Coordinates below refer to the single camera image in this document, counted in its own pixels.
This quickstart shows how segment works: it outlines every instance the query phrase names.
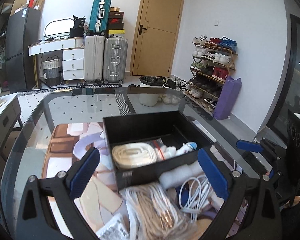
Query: blue sneaker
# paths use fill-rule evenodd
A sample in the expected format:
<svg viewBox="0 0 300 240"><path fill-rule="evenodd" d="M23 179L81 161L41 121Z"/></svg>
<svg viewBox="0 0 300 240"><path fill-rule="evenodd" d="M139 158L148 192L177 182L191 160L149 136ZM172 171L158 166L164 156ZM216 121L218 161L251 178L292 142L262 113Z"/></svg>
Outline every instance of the blue sneaker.
<svg viewBox="0 0 300 240"><path fill-rule="evenodd" d="M227 37L223 37L222 41L218 43L218 46L231 49L232 52L237 53L237 42L230 40Z"/></svg>

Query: coiled white rope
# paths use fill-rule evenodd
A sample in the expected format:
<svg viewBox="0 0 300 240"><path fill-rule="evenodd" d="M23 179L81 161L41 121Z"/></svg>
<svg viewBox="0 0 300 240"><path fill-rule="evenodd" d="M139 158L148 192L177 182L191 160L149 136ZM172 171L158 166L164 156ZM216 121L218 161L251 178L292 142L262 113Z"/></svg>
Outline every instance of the coiled white rope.
<svg viewBox="0 0 300 240"><path fill-rule="evenodd" d="M114 161L120 168L136 168L157 161L157 154L147 143L128 143L112 149Z"/></svg>
<svg viewBox="0 0 300 240"><path fill-rule="evenodd" d="M193 180L189 188L189 198L185 206L181 204L181 194L182 189L188 181ZM193 187L195 184L198 184L195 192L192 194ZM198 214L202 212L202 209L207 206L207 198L213 192L213 188L208 181L206 175L200 175L197 178L191 177L187 179L181 186L180 193L179 193L179 206L181 211L184 213L191 214L192 222L197 221Z"/></svg>
<svg viewBox="0 0 300 240"><path fill-rule="evenodd" d="M143 234L141 239L176 239L191 227L158 183L128 187L120 193L137 214Z"/></svg>

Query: black refrigerator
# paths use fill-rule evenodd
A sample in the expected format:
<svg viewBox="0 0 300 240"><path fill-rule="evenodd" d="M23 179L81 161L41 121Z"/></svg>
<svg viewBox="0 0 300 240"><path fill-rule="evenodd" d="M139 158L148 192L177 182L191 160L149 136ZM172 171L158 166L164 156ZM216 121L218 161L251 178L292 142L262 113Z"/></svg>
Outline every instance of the black refrigerator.
<svg viewBox="0 0 300 240"><path fill-rule="evenodd" d="M9 17L6 37L6 69L11 93L30 90L35 85L33 57L28 46L38 41L41 12L25 8Z"/></svg>

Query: white trash can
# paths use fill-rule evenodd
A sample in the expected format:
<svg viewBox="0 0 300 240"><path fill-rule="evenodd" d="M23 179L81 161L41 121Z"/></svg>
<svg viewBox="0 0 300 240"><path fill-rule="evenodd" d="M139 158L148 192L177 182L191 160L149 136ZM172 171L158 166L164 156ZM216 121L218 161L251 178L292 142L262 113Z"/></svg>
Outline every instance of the white trash can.
<svg viewBox="0 0 300 240"><path fill-rule="evenodd" d="M163 85L162 82L150 83L144 80L145 76L140 77L140 87L152 87L152 88L161 88ZM160 94L140 94L139 101L140 104L144 106L152 107L158 102L158 97Z"/></svg>

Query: metal screw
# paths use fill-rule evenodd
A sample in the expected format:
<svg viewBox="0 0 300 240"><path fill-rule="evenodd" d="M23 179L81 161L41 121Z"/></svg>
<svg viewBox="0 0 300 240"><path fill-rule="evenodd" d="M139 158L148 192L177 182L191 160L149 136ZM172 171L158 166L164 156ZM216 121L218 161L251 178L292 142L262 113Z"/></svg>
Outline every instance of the metal screw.
<svg viewBox="0 0 300 240"><path fill-rule="evenodd" d="M29 177L28 180L29 180L30 182L34 182L36 178L37 178L36 176L31 175L31 176Z"/></svg>
<svg viewBox="0 0 300 240"><path fill-rule="evenodd" d="M65 171L59 171L57 174L58 178L63 178L65 175L66 175Z"/></svg>
<svg viewBox="0 0 300 240"><path fill-rule="evenodd" d="M232 171L232 176L234 176L235 178L238 178L241 176L241 173L239 171Z"/></svg>
<svg viewBox="0 0 300 240"><path fill-rule="evenodd" d="M269 181L270 180L269 176L266 175L266 174L263 175L262 178L263 178L264 181Z"/></svg>

